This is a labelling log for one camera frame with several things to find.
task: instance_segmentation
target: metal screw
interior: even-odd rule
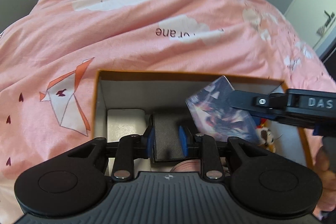
[[[128,178],[131,173],[128,172],[127,170],[118,170],[116,172],[114,172],[113,174],[117,179],[126,179]]]
[[[211,171],[206,172],[205,175],[210,179],[219,179],[223,176],[223,173],[217,170],[211,170]]]
[[[260,99],[260,100],[259,100],[259,104],[261,104],[261,105],[266,104],[266,100],[265,100],[265,99]]]

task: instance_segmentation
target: origami bird print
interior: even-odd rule
[[[45,93],[40,92],[40,102],[51,103],[61,127],[75,130],[85,136],[88,136],[88,131],[91,129],[75,97],[75,92],[92,60],[93,58],[84,60],[74,71],[51,81]]]

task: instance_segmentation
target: bed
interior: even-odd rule
[[[2,224],[22,215],[13,193],[21,172],[92,138],[98,69],[247,75],[336,92],[314,51],[265,0],[39,0],[0,34]],[[76,94],[67,109],[77,116],[58,103],[67,93]],[[320,139],[306,135],[314,155]]]

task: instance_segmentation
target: box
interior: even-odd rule
[[[142,109],[149,117],[160,109],[188,109],[186,98],[221,75],[185,72],[137,72],[99,70],[93,101],[94,137],[107,137],[109,109]],[[269,94],[287,89],[283,80],[226,75],[235,90]],[[270,122],[277,153],[297,163],[312,167],[312,159],[303,129]],[[168,170],[178,162],[152,164],[152,170]]]

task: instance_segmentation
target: white door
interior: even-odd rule
[[[322,37],[316,33],[328,19],[324,11],[329,15],[332,12],[336,14],[336,0],[293,0],[285,13],[285,17],[292,23],[300,38],[315,50],[336,26],[335,16]]]

